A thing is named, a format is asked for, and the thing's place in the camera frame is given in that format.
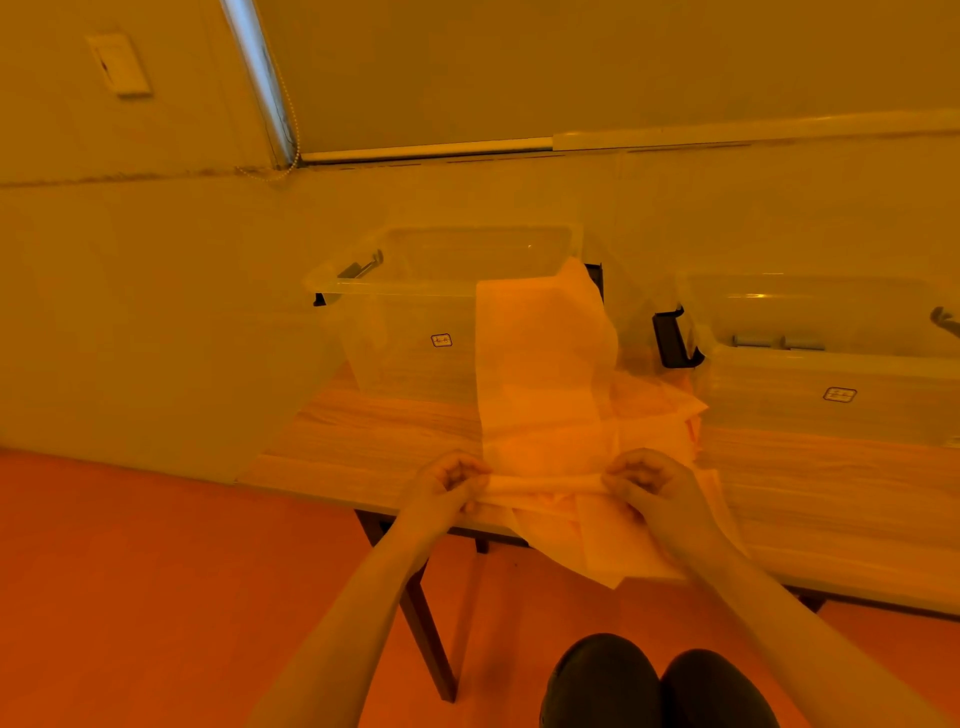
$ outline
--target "roller shade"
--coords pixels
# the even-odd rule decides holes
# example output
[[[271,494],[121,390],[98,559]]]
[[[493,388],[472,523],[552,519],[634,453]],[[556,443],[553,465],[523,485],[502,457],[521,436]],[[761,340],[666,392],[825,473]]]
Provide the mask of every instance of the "roller shade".
[[[259,0],[304,152],[960,108],[955,0]]]

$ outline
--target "crumpled paper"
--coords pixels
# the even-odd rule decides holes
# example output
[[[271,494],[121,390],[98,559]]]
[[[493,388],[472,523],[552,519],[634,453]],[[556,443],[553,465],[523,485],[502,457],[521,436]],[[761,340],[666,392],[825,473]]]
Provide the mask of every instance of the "crumpled paper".
[[[494,473],[481,507],[612,588],[627,576],[685,579],[600,480],[618,453],[650,448],[694,471],[721,529],[745,551],[716,471],[694,466],[707,406],[682,376],[631,376],[614,368],[616,357],[616,331],[579,260],[550,278],[477,283],[477,398]]]

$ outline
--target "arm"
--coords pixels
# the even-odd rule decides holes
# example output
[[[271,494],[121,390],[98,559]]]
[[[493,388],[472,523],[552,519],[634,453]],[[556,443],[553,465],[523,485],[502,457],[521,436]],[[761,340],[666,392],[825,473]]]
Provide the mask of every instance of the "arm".
[[[714,522],[693,473],[680,463],[653,450],[634,450],[611,463],[604,482],[736,614],[812,725],[953,725],[740,554]]]
[[[451,452],[420,470],[394,525],[364,559],[297,654],[260,698],[246,728],[348,728],[360,721],[407,580],[490,469]]]

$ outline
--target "label sticker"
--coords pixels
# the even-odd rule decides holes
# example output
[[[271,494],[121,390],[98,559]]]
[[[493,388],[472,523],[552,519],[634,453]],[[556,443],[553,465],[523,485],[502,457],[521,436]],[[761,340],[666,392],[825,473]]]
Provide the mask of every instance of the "label sticker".
[[[830,387],[824,393],[824,399],[827,401],[848,402],[853,401],[854,397],[856,397],[856,390],[845,387]]]

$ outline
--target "dark pants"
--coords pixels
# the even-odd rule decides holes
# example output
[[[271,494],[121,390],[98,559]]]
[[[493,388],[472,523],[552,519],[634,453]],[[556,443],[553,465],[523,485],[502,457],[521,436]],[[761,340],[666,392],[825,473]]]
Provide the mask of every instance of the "dark pants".
[[[777,728],[754,684],[706,649],[679,655],[662,679],[640,648],[591,635],[557,663],[540,708],[541,728]]]

